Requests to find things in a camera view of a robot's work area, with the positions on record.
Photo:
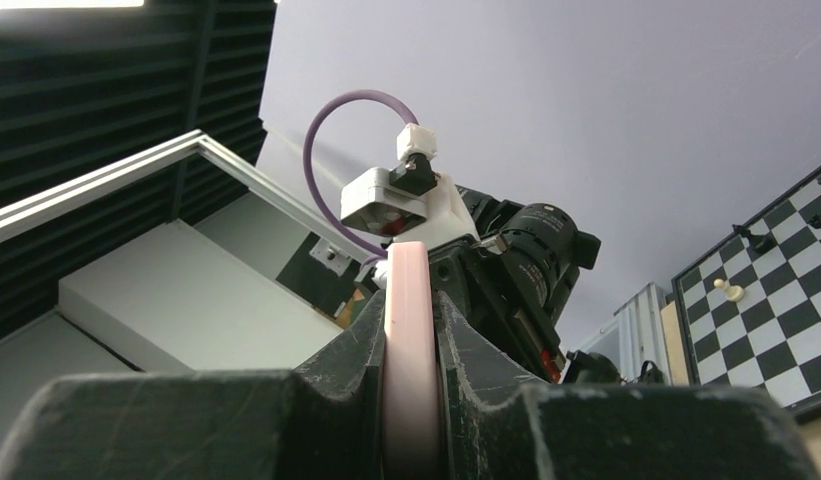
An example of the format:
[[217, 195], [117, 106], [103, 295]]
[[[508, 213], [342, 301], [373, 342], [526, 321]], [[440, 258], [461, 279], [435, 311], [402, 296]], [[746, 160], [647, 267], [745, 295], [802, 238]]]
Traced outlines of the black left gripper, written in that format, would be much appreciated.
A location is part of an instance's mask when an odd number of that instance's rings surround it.
[[556, 330], [563, 285], [502, 235], [466, 237], [429, 252], [431, 282], [474, 330], [542, 380], [559, 383], [563, 351]]

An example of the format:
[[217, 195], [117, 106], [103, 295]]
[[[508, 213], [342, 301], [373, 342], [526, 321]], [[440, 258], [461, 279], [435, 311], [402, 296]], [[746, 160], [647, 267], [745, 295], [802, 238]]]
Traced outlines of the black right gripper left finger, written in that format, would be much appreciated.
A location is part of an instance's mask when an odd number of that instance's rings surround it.
[[0, 449], [0, 479], [377, 479], [385, 296], [298, 367], [63, 376]]

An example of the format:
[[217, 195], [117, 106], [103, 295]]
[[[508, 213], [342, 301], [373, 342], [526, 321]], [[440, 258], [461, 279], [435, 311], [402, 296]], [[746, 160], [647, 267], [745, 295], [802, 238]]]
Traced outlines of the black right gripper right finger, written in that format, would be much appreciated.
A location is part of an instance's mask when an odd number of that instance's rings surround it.
[[814, 479], [792, 417], [735, 387], [551, 384], [436, 297], [445, 479]]

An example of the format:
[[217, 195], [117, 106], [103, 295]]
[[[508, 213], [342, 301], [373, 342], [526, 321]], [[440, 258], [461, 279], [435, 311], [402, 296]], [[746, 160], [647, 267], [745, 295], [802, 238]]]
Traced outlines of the phone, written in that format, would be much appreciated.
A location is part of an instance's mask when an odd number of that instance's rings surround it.
[[392, 245], [388, 267], [382, 387], [384, 475], [387, 479], [432, 479], [439, 468], [441, 399], [425, 245]]

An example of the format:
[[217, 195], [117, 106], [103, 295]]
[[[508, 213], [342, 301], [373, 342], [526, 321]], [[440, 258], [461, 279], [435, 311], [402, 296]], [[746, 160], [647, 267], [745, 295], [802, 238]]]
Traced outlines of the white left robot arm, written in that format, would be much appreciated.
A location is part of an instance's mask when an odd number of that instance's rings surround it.
[[457, 191], [480, 237], [464, 235], [430, 253], [434, 289], [511, 360], [560, 382], [566, 355], [556, 325], [581, 272], [594, 268], [600, 239], [554, 205]]

